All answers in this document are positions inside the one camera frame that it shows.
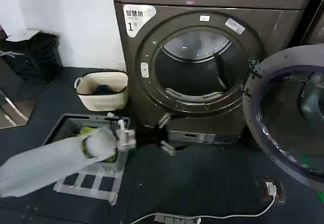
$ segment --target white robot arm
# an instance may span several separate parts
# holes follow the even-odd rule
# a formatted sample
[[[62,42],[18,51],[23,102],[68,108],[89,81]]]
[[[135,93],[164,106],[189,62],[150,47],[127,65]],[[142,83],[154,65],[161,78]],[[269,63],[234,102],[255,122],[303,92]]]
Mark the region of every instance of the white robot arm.
[[[0,167],[0,197],[20,197],[74,174],[95,162],[135,147],[135,131],[120,120],[117,135],[108,127],[20,153]]]

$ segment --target beige laundry basket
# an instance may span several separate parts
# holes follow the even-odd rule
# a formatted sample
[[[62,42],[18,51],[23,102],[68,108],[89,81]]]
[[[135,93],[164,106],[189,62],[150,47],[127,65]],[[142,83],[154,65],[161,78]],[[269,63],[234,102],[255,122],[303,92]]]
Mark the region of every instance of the beige laundry basket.
[[[82,103],[90,111],[123,109],[128,99],[128,76],[125,72],[95,72],[77,78],[74,88]],[[112,94],[93,95],[98,86],[108,85]]]

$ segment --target number 1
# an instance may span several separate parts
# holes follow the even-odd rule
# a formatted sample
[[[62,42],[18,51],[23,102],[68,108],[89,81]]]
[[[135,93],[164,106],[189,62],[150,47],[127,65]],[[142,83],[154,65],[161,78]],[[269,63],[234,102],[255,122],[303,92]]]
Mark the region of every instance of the number 1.
[[[131,23],[128,23],[128,25],[130,25],[130,28],[129,28],[128,30],[133,31],[133,29],[132,29],[132,24],[131,24]]]

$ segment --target metal stand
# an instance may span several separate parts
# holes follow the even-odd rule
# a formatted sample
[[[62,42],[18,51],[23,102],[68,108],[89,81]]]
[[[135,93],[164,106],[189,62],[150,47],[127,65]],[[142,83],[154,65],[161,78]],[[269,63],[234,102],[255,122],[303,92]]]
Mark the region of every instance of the metal stand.
[[[1,89],[0,94],[7,102],[0,106],[0,129],[26,125],[37,101],[29,100],[13,103]]]

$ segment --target electrical outlet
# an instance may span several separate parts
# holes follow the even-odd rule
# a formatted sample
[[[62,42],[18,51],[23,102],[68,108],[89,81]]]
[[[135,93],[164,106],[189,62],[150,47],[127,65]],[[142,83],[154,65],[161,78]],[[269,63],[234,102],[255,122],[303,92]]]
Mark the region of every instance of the electrical outlet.
[[[273,196],[270,193],[274,191],[276,191],[275,203],[283,204],[286,201],[286,195],[279,180],[269,176],[258,177],[257,185],[259,187],[260,197],[264,202],[272,200]]]

